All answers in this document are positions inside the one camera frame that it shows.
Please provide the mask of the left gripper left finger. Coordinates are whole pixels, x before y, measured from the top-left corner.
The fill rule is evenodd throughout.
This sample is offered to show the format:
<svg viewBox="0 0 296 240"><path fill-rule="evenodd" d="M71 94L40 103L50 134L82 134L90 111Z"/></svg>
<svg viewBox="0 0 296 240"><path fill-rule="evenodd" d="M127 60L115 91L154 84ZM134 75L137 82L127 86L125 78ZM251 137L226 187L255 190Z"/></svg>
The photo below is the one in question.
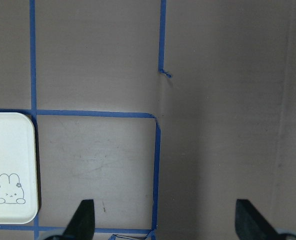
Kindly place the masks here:
<svg viewBox="0 0 296 240"><path fill-rule="evenodd" d="M95 204L93 199L80 202L64 230L51 230L38 240L92 240L95 233Z"/></svg>

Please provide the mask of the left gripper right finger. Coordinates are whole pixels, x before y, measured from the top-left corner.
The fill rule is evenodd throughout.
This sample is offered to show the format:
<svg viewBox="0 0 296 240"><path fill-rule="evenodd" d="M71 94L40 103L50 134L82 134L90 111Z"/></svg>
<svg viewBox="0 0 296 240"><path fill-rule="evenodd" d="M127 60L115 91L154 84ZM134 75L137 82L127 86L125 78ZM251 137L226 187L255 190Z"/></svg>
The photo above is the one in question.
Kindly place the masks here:
<svg viewBox="0 0 296 240"><path fill-rule="evenodd" d="M239 240L296 240L296 234L278 232L248 199L236 200L234 227Z"/></svg>

